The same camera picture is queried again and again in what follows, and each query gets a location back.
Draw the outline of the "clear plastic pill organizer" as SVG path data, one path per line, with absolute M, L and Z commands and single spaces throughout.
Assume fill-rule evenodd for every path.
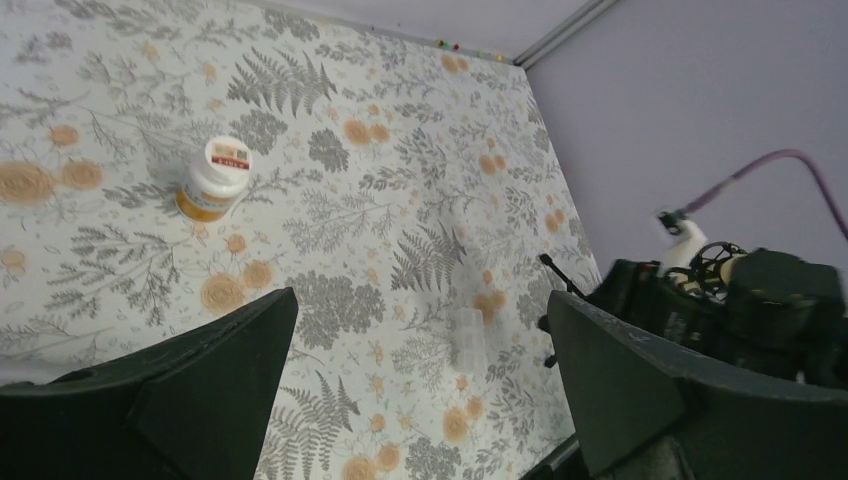
M 454 319 L 455 369 L 464 374 L 481 374 L 487 368 L 486 338 L 481 310 L 462 308 Z

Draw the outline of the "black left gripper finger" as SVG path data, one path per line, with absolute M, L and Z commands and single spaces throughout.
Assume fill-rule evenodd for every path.
M 206 325 L 1 389 L 5 479 L 250 479 L 298 316 L 274 290 Z

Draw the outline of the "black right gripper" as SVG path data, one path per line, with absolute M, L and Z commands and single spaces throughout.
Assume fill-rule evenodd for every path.
M 587 300 L 554 291 L 547 317 L 592 477 L 846 477 L 836 268 L 703 248 L 684 266 L 619 259 Z

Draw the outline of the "white orange pill bottle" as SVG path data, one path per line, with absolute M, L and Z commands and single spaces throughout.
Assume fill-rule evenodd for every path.
M 177 208 L 193 221 L 219 220 L 246 190 L 252 167 L 253 155 L 244 142 L 226 135 L 210 139 L 176 191 Z

